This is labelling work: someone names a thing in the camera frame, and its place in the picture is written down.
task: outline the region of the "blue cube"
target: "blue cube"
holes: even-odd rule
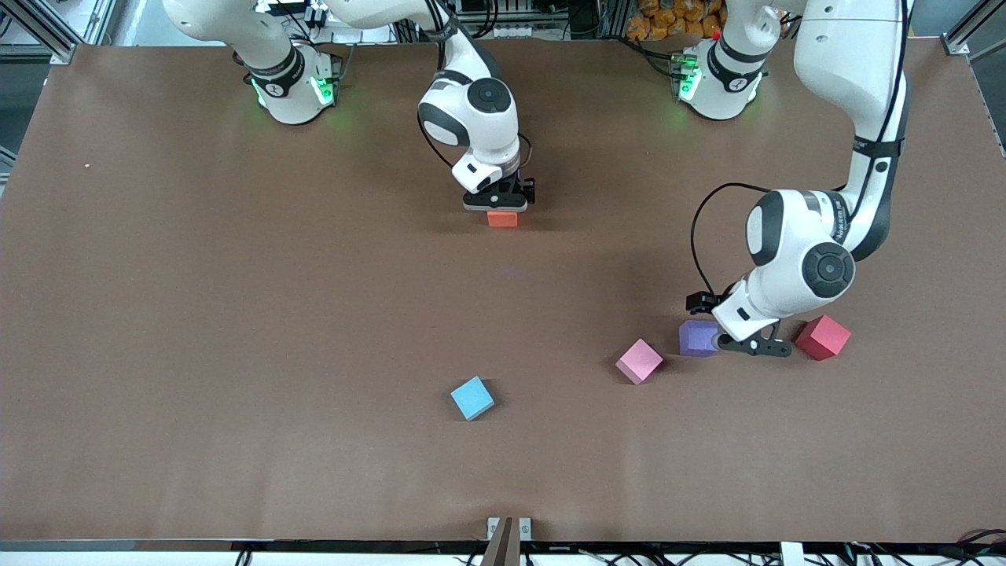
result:
[[[482,383],[478,376],[465,382],[451,393],[454,402],[461,409],[461,414],[465,415],[465,420],[475,420],[493,406],[493,396],[489,395],[489,390]]]
[[[719,325],[715,321],[685,321],[678,329],[678,339],[681,341],[681,356],[692,358],[708,358],[719,351],[713,341],[719,335]]]

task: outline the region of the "black cable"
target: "black cable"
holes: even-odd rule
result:
[[[489,16],[492,15],[492,21],[489,21]],[[496,23],[500,19],[500,0],[493,0],[492,4],[489,4],[489,0],[486,0],[486,21],[479,28],[479,31],[472,36],[472,39],[479,39],[480,37],[485,37],[496,27]]]
[[[637,53],[640,53],[642,55],[649,55],[649,56],[651,56],[651,57],[653,57],[655,59],[665,59],[665,60],[670,60],[671,59],[671,55],[669,53],[659,53],[657,51],[651,51],[649,49],[645,49],[645,48],[643,48],[642,44],[637,45],[637,43],[633,43],[632,41],[626,39],[625,37],[622,37],[621,35],[603,35],[603,36],[599,37],[598,39],[603,39],[603,40],[614,39],[614,40],[622,43],[626,47],[629,47],[630,49],[632,49],[632,50],[634,50]]]
[[[288,8],[287,5],[284,4],[282,1],[277,2],[277,5],[280,6],[280,8],[282,8],[283,11],[286,12],[288,16],[290,16],[290,19],[294,20],[294,23],[297,24],[297,27],[301,28],[301,33],[304,34],[304,39],[307,39],[307,42],[310,43],[312,47],[317,47],[317,45],[315,45],[315,42],[311,39],[311,34],[308,33],[307,28],[304,27],[304,24],[301,23],[301,20],[297,19],[297,17],[294,16],[294,13],[290,11],[290,8]]]
[[[237,553],[237,560],[234,561],[234,566],[249,566],[252,564],[252,547],[245,546]]]
[[[434,153],[437,154],[437,157],[441,158],[441,161],[443,161],[445,165],[453,169],[454,165],[451,165],[451,162],[447,160],[447,157],[444,157],[444,154],[437,149],[436,145],[434,145],[434,141],[430,139],[430,134],[428,134],[427,129],[423,127],[423,119],[420,118],[420,113],[417,112],[415,113],[415,123],[420,125],[420,131],[423,132],[423,137],[426,138],[427,145],[430,146],[430,149],[434,150]]]
[[[593,7],[593,4],[591,4],[590,2],[583,2],[582,4],[579,5],[579,8],[576,8],[576,11],[573,12],[572,15],[569,16],[569,18],[566,20],[565,27],[562,28],[562,37],[560,39],[565,39],[565,34],[566,34],[567,31],[569,31],[569,26],[572,25],[572,20],[575,19],[576,16],[578,16],[579,13],[583,11],[583,8],[585,8],[588,6],[592,6]],[[596,20],[597,21],[597,23],[594,24],[594,27],[592,27],[591,29],[585,29],[583,31],[577,31],[576,33],[591,33],[592,31],[597,31],[598,28],[601,27],[601,23],[602,23],[601,22],[601,14],[598,14],[597,12],[595,12],[594,15],[595,15],[595,17],[591,18],[592,20]]]
[[[486,21],[482,22],[482,27],[479,28],[479,31],[477,31],[475,35],[472,35],[472,39],[478,39],[479,37],[483,37],[486,33],[489,33],[489,22],[493,19],[493,5],[489,3],[489,0],[484,1],[486,3]]]
[[[887,116],[884,117],[883,125],[880,127],[880,133],[877,135],[877,141],[883,139],[884,132],[887,131],[887,126],[890,124],[891,117],[894,115],[894,107],[897,106],[897,96],[900,93],[901,89],[901,74],[904,72],[904,51],[908,46],[908,25],[910,24],[911,18],[908,14],[908,0],[901,0],[901,52],[897,54],[897,66],[894,72],[894,89],[891,93],[890,104],[887,105]],[[870,158],[869,167],[866,169],[866,176],[863,178],[863,186],[859,191],[859,198],[856,199],[856,205],[852,208],[852,214],[849,215],[849,220],[856,218],[856,214],[859,213],[859,207],[862,205],[865,199],[866,188],[869,186],[870,176],[873,174],[875,157]]]
[[[680,79],[687,78],[687,75],[682,72],[671,72],[670,70],[664,70],[663,68],[660,68],[660,66],[658,66],[657,63],[653,62],[653,59],[650,58],[650,55],[646,53],[646,49],[643,49],[643,58],[646,59],[646,62],[650,63],[650,66],[652,66],[654,70],[663,74],[664,76],[669,76],[671,78],[680,78]]]
[[[695,268],[698,269],[698,275],[701,276],[702,277],[702,281],[705,282],[705,289],[708,290],[709,291],[709,295],[712,295],[712,296],[715,296],[716,293],[712,291],[712,286],[709,282],[709,278],[705,275],[705,271],[702,270],[702,265],[699,264],[699,260],[698,260],[698,253],[695,251],[695,224],[698,222],[698,216],[699,216],[700,213],[702,213],[702,208],[705,207],[705,203],[708,202],[710,198],[712,198],[713,196],[715,196],[717,192],[719,192],[720,190],[723,190],[724,188],[730,187],[730,186],[737,186],[737,187],[746,188],[746,189],[749,189],[749,190],[757,190],[757,191],[762,192],[762,193],[769,192],[771,190],[771,189],[768,189],[768,188],[765,188],[765,187],[762,187],[762,186],[757,186],[757,185],[753,185],[753,184],[746,184],[746,183],[742,183],[742,182],[728,182],[728,183],[725,183],[725,184],[721,184],[721,185],[717,186],[716,188],[712,189],[709,192],[709,194],[705,195],[705,198],[702,199],[702,202],[699,203],[698,208],[695,209],[695,215],[692,216],[691,235],[689,236],[689,238],[691,240],[691,247],[692,247],[692,260],[695,261]],[[685,560],[682,560],[678,564],[678,566],[682,566],[682,564],[684,564],[688,560],[691,560],[694,557],[695,557],[694,554],[691,555],[691,556],[689,556]]]
[[[669,70],[661,68],[660,65],[658,65],[657,63],[655,63],[653,61],[653,59],[660,59],[660,60],[665,60],[665,61],[666,60],[671,60],[670,53],[658,53],[656,51],[651,51],[649,49],[644,48],[643,44],[641,42],[636,41],[636,43],[633,43],[633,42],[629,41],[628,39],[626,39],[625,37],[622,37],[622,36],[619,36],[619,35],[605,35],[604,37],[601,37],[601,39],[614,39],[614,40],[618,41],[619,43],[622,43],[626,47],[629,47],[630,49],[632,49],[632,50],[636,51],[637,53],[643,55],[643,57],[646,59],[646,62],[650,63],[650,66],[652,66],[654,70],[656,70],[657,72],[663,74],[664,76],[669,76],[671,78],[680,78],[680,79],[687,78],[687,76],[684,73],[682,73],[682,72],[671,72]]]
[[[741,558],[741,557],[737,556],[736,554],[730,554],[730,553],[727,552],[726,556],[729,556],[730,558],[732,558],[734,560],[739,560],[740,562],[743,562],[744,564],[747,564],[748,566],[764,566],[762,564],[756,564],[754,562],[751,562],[750,560],[747,560],[746,558]]]
[[[907,560],[905,560],[904,557],[902,557],[900,554],[897,554],[896,552],[890,552],[889,550],[883,548],[882,546],[880,546],[880,543],[873,543],[873,546],[877,547],[877,550],[879,550],[880,552],[882,552],[884,554],[887,554],[887,555],[890,555],[891,558],[893,558],[894,560],[897,560],[903,566],[915,566],[911,562],[908,562]]]
[[[967,539],[961,539],[960,541],[957,541],[957,544],[958,545],[968,545],[968,544],[971,544],[973,542],[980,541],[980,540],[984,539],[985,537],[990,537],[992,535],[1006,535],[1006,530],[1003,530],[1003,529],[988,529],[986,531],[982,531],[981,533],[978,533],[977,535],[972,535],[972,536],[968,537]]]
[[[636,557],[631,554],[620,554],[615,560],[612,560],[612,562],[617,564],[618,561],[622,560],[623,558],[628,558],[629,560],[632,560],[632,563],[635,564],[636,566],[643,566],[643,563],[640,562],[639,560],[636,560]]]
[[[520,162],[520,165],[518,165],[519,168],[523,169],[528,163],[531,162],[531,154],[534,153],[534,144],[531,143],[531,140],[529,140],[527,136],[521,132],[517,132],[517,137],[524,140],[524,143],[527,144],[527,157],[525,157],[524,160]]]

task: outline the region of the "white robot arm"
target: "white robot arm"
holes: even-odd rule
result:
[[[744,71],[735,64],[737,55],[762,61],[768,56],[768,52],[752,52],[754,38],[761,37],[764,27],[776,37],[779,33],[775,14],[770,18],[761,9],[764,1],[759,9],[747,10],[756,14],[756,23],[737,22],[729,27],[740,4],[745,3],[730,3],[731,19],[719,44],[704,49],[712,67],[729,68],[734,74]],[[722,297],[699,294],[689,298],[690,312],[711,311],[732,339],[732,343],[720,341],[720,347],[730,345],[735,348],[729,350],[750,354],[763,354],[756,352],[763,344],[763,329],[824,307],[845,294],[855,275],[855,261],[868,256],[886,238],[909,97],[902,66],[912,0],[770,3],[776,4],[803,14],[794,62],[797,74],[811,91],[849,115],[855,139],[843,188],[768,192],[747,216],[747,249],[754,268]],[[728,35],[728,30],[746,30],[743,37],[747,40]],[[725,49],[724,39],[729,44]],[[768,43],[758,44],[764,48]],[[706,109],[718,105],[725,110],[714,114],[728,118],[742,110],[753,93],[743,87],[731,91],[730,80],[717,78],[720,70],[710,69],[710,76],[697,84],[706,90],[694,88],[692,101],[708,103],[703,106]],[[748,82],[745,87],[754,86]]]
[[[287,37],[255,0],[162,0],[186,35],[230,45],[247,67],[259,101],[285,124],[303,124],[335,102],[333,58]],[[518,171],[517,104],[493,56],[472,39],[440,0],[338,0],[332,14],[360,28],[410,19],[441,44],[443,64],[420,103],[420,124],[437,141],[465,147],[452,168],[467,189],[465,207],[524,211],[533,180]]]
[[[524,211],[534,202],[533,181],[519,177],[517,104],[499,64],[440,0],[342,0],[329,7],[357,28],[410,19],[442,45],[442,64],[420,102],[418,119],[433,139],[467,148],[452,167],[469,192],[466,208]]]

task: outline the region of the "purple cube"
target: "purple cube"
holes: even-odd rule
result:
[[[664,359],[657,351],[643,340],[636,341],[629,352],[626,352],[615,366],[629,378],[629,381],[639,385],[660,366]]]
[[[681,340],[681,356],[691,358],[709,358],[719,351],[713,341],[719,334],[719,325],[715,321],[685,321],[678,329],[678,339]]]

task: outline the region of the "cube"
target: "cube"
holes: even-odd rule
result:
[[[851,336],[834,319],[824,316],[808,323],[796,344],[807,356],[820,362],[838,356]]]
[[[465,420],[472,421],[489,410],[495,402],[493,396],[489,395],[489,390],[482,383],[478,376],[465,382],[465,385],[451,392],[451,397],[461,409],[461,414]]]
[[[685,321],[678,329],[678,340],[681,342],[681,356],[690,358],[709,358],[719,353],[716,349],[716,335],[719,335],[719,325],[715,321]]]
[[[615,367],[622,370],[629,381],[639,385],[649,378],[663,361],[657,351],[640,339],[619,359]]]
[[[490,227],[517,227],[517,212],[489,210],[486,212]]]

